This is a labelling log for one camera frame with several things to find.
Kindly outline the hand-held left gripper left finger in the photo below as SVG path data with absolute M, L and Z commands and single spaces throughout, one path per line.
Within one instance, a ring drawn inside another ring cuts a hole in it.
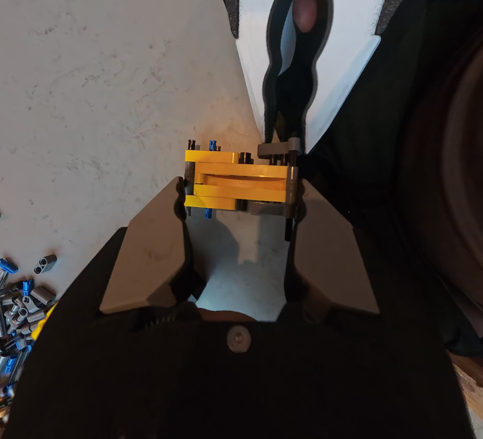
M 184 180 L 170 181 L 128 224 L 100 312 L 174 307 L 172 282 L 188 260 Z

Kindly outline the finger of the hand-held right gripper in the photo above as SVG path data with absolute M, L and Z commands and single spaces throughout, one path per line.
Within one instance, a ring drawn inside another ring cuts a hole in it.
M 305 153 L 328 130 L 381 37 L 385 0 L 328 0 L 328 25 L 313 64 L 314 91 L 305 111 Z
M 290 5 L 290 0 L 239 0 L 238 5 L 236 47 L 263 142 L 271 142 L 274 135 L 281 40 Z

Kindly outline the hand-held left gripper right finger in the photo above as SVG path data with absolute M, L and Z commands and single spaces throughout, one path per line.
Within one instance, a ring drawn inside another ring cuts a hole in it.
M 291 264 L 306 314 L 341 309 L 379 315 L 353 226 L 307 180 L 299 189 Z

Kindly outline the grey desk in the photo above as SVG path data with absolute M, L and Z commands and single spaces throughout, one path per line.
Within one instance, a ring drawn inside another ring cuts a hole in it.
M 57 298 L 189 139 L 257 157 L 223 0 L 1 0 L 1 257 Z

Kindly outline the pile of small bricks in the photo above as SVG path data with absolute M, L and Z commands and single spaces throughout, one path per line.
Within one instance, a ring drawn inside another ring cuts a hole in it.
M 57 304 L 57 295 L 35 277 L 9 278 L 17 265 L 1 257 L 1 418 L 15 397 L 17 383 L 41 329 Z

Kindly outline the yellow brick panel piece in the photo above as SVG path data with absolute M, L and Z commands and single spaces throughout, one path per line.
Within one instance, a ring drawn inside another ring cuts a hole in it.
M 184 172 L 188 216 L 198 208 L 204 209 L 206 219 L 214 210 L 286 218 L 286 184 L 287 166 L 281 162 L 256 164 L 251 153 L 223 152 L 215 140 L 207 151 L 195 140 L 188 141 Z

